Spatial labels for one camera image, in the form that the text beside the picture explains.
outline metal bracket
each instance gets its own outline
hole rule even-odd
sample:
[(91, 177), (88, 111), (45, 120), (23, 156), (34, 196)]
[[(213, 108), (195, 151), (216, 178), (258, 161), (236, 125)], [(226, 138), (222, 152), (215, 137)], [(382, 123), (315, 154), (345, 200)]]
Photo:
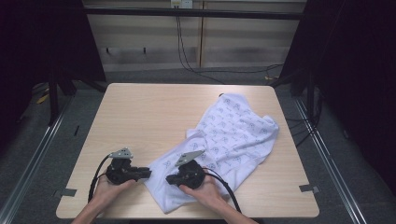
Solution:
[(108, 157), (113, 159), (131, 159), (134, 155), (132, 155), (128, 147), (124, 147), (123, 149), (110, 153)]
[(205, 152), (204, 150), (199, 150), (199, 151), (193, 151), (193, 152), (184, 153), (177, 160), (177, 163), (175, 164), (175, 166), (181, 166), (183, 164), (186, 164), (187, 162), (192, 161), (195, 158), (199, 157), (204, 152)]

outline forearm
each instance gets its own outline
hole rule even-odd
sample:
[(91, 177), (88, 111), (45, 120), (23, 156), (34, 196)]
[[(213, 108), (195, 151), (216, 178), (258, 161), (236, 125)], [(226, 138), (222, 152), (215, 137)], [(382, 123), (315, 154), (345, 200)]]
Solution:
[(216, 200), (212, 204), (209, 204), (208, 207), (222, 216), (228, 224), (257, 224), (257, 222), (239, 213), (223, 200)]
[(73, 220), (72, 224), (92, 223), (103, 209), (102, 203), (96, 200), (91, 200)]

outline patterned cloth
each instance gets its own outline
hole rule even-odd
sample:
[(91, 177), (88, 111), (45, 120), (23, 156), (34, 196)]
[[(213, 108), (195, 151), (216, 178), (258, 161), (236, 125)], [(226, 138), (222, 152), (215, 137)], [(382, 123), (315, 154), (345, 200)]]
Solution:
[[(197, 127), (187, 131), (187, 139), (148, 166), (152, 173), (145, 185), (164, 213), (194, 202), (165, 178), (178, 173), (175, 163), (183, 153), (204, 150), (195, 160), (218, 173), (235, 191), (271, 152), (277, 133), (276, 122), (251, 111), (243, 95), (222, 94)], [(218, 184), (220, 193), (228, 194)]]

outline black tape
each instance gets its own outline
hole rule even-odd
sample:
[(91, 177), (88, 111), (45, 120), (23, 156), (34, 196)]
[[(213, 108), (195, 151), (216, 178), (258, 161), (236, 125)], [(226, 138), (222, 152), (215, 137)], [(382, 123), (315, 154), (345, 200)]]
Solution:
[(76, 195), (76, 189), (58, 189), (53, 192), (52, 197), (62, 198), (62, 196), (74, 197)]
[(301, 185), (299, 186), (301, 192), (311, 191), (312, 187), (310, 185)]

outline black cable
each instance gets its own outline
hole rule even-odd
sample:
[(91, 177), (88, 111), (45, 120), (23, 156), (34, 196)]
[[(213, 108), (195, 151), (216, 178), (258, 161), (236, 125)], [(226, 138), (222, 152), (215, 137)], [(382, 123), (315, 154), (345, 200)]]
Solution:
[(296, 127), (300, 126), (302, 123), (303, 123), (303, 121), (300, 121), (297, 124), (294, 124), (294, 126), (289, 127), (289, 129), (291, 130), (293, 128), (296, 128)]
[(233, 200), (233, 204), (235, 205), (236, 211), (238, 211), (239, 213), (242, 213), (241, 208), (239, 207), (238, 201), (236, 200), (235, 195), (233, 194), (233, 190), (230, 188), (230, 186), (228, 186), (228, 183), (225, 182), (215, 171), (213, 171), (211, 169), (207, 169), (207, 170), (210, 170), (211, 172), (215, 173), (215, 175), (212, 175), (210, 173), (205, 173), (205, 174), (215, 177), (224, 186), (224, 188), (227, 189), (228, 193), (230, 194), (231, 199)]
[(99, 167), (98, 167), (98, 169), (96, 170), (96, 173), (95, 173), (95, 176), (93, 177), (93, 180), (92, 180), (92, 182), (91, 182), (91, 188), (90, 188), (90, 193), (89, 193), (89, 195), (88, 195), (88, 202), (92, 199), (92, 197), (93, 197), (93, 192), (95, 191), (95, 187), (96, 187), (96, 182), (98, 181), (98, 178), (101, 176), (98, 176), (99, 175), (99, 171), (100, 171), (100, 169), (102, 168), (102, 166), (103, 166), (103, 163), (105, 163), (105, 161), (108, 159), (108, 155), (107, 156), (105, 156), (105, 158), (101, 161), (101, 163), (99, 164)]
[(294, 133), (294, 134), (292, 134), (291, 136), (296, 136), (296, 135), (299, 135), (300, 133), (305, 133), (306, 132), (306, 129), (304, 129), (304, 130), (302, 130), (302, 131), (299, 131), (299, 132), (297, 132), (297, 133)]
[[(221, 84), (225, 85), (224, 82), (222, 82), (222, 81), (220, 81), (220, 80), (218, 80), (218, 79), (215, 79), (215, 78), (213, 78), (213, 77), (204, 76), (204, 75), (200, 74), (199, 72), (196, 72), (194, 69), (192, 69), (192, 67), (191, 67), (190, 64), (189, 64), (189, 61), (187, 60), (186, 51), (184, 50), (183, 37), (182, 37), (182, 35), (181, 35), (180, 17), (176, 17), (176, 20), (177, 20), (177, 51), (178, 51), (178, 58), (180, 59), (181, 65), (182, 65), (187, 71), (192, 72), (192, 73), (194, 73), (195, 75), (197, 75), (197, 76), (199, 76), (199, 77), (206, 77), (206, 78), (212, 79), (212, 80), (214, 80), (214, 81), (217, 81), (218, 83), (221, 83)], [(182, 48), (182, 51), (183, 51), (183, 54), (184, 54), (184, 59), (185, 59), (186, 64), (187, 64), (188, 67), (186, 67), (186, 65), (184, 65), (184, 63), (183, 63), (183, 61), (182, 61), (182, 59), (181, 59), (181, 54), (180, 54), (180, 43), (181, 43), (181, 48)]]
[[(186, 65), (182, 62), (181, 54), (180, 54), (180, 43), (181, 43), (181, 49), (182, 49), (183, 54), (184, 54), (184, 59), (185, 59), (186, 64), (187, 64), (188, 67), (186, 67)], [(249, 74), (249, 73), (265, 72), (267, 74), (267, 76), (268, 76), (268, 71), (283, 65), (283, 63), (271, 64), (271, 65), (267, 66), (265, 69), (257, 70), (257, 71), (227, 71), (227, 70), (196, 71), (190, 66), (189, 61), (187, 60), (186, 52), (184, 50), (183, 37), (182, 37), (182, 34), (181, 34), (180, 17), (177, 17), (177, 49), (178, 49), (178, 58), (180, 60), (180, 63), (187, 71), (193, 72), (194, 74), (196, 74), (196, 75), (198, 75), (200, 77), (210, 78), (210, 79), (212, 79), (214, 81), (217, 81), (217, 82), (219, 82), (221, 84), (225, 84), (225, 83), (220, 81), (220, 80), (218, 80), (218, 79), (215, 79), (213, 77), (204, 76), (204, 75), (202, 75), (202, 73), (239, 73), (239, 74), (248, 73)]]
[(288, 118), (285, 118), (285, 120), (289, 120), (289, 121), (306, 121), (308, 119), (288, 119)]
[(323, 95), (321, 94), (321, 92), (319, 92), (319, 94), (318, 94), (318, 101), (317, 101), (317, 105), (316, 105), (316, 112), (317, 112), (317, 114), (313, 117), (313, 121), (314, 121), (314, 125), (313, 125), (313, 127), (312, 127), (312, 130), (299, 142), (299, 143), (297, 143), (295, 146), (296, 147), (298, 147), (303, 141), (305, 141), (307, 138), (308, 138), (308, 136), (311, 134), (311, 133), (313, 133), (316, 129), (317, 129), (317, 127), (318, 127), (318, 124), (319, 124), (319, 119), (320, 119), (320, 115), (321, 115), (321, 111), (322, 111), (322, 104), (323, 104)]
[(269, 86), (276, 88), (284, 83), (291, 82), (297, 76), (299, 76), (303, 71), (304, 71), (304, 69), (297, 69), (296, 71), (292, 72), (290, 75), (277, 79), (275, 82), (271, 83)]

